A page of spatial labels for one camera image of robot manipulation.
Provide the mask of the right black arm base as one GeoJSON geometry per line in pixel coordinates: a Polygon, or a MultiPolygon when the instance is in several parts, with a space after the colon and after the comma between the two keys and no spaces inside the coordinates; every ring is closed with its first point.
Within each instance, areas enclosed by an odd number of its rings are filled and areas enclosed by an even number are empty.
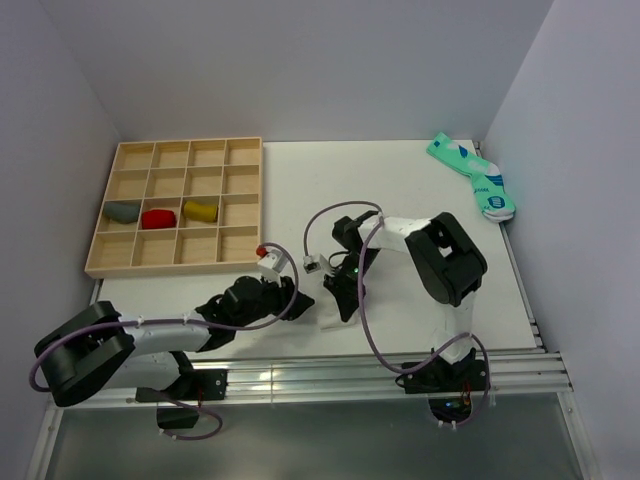
{"type": "Polygon", "coordinates": [[[428,400],[435,419],[451,426],[467,421],[473,413],[472,394],[485,394],[490,387],[487,364],[476,358],[475,350],[455,364],[437,358],[415,373],[397,376],[395,384],[408,395],[451,393],[428,400]]]}

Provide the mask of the white sock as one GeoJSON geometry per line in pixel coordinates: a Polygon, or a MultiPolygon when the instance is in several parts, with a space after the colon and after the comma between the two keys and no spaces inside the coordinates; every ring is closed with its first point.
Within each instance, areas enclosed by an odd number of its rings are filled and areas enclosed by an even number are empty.
{"type": "Polygon", "coordinates": [[[343,321],[334,296],[323,290],[318,301],[318,327],[322,332],[346,328],[351,325],[349,321],[343,321]]]}

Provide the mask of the yellow sock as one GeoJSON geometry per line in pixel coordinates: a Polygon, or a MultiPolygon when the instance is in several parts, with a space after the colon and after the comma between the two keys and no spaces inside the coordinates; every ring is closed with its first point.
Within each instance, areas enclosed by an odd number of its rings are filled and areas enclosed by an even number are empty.
{"type": "Polygon", "coordinates": [[[216,204],[202,204],[188,200],[183,205],[183,215],[188,220],[215,223],[218,217],[218,206],[216,204]]]}

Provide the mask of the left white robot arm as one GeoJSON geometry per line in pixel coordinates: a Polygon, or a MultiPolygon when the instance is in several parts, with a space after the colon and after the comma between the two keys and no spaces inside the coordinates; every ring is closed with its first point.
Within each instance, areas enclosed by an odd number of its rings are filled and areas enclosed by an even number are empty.
{"type": "Polygon", "coordinates": [[[224,292],[172,318],[133,318],[98,301],[41,339],[33,373],[59,407],[80,404],[107,389],[136,389],[142,402],[219,399],[222,388],[188,356],[217,350],[239,331],[293,321],[315,301],[293,278],[239,277],[224,292]]]}

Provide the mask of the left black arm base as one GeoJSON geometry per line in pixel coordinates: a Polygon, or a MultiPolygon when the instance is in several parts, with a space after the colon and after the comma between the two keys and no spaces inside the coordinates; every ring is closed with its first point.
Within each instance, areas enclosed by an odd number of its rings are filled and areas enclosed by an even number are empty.
{"type": "Polygon", "coordinates": [[[205,403],[225,398],[227,379],[227,369],[193,370],[181,375],[164,390],[137,388],[135,401],[170,404],[170,407],[156,409],[156,423],[164,432],[178,433],[190,430],[205,416],[215,418],[218,421],[217,429],[220,430],[221,418],[213,412],[207,412],[205,403]]]}

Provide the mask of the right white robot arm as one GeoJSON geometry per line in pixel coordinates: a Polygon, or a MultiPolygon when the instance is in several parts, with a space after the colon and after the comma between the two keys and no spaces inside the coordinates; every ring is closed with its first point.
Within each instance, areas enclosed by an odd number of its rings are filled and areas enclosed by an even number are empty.
{"type": "Polygon", "coordinates": [[[366,340],[379,362],[395,373],[413,373],[433,365],[435,383],[452,390],[468,374],[479,343],[471,333],[476,292],[488,271],[485,257],[458,220],[444,212],[430,219],[386,217],[373,210],[352,219],[335,222],[332,237],[346,251],[342,263],[327,271],[323,287],[337,304],[339,318],[346,323],[361,316],[366,340]],[[375,344],[366,319],[364,275],[382,250],[407,255],[413,262],[426,292],[447,307],[444,341],[431,356],[414,367],[391,365],[375,344]]]}

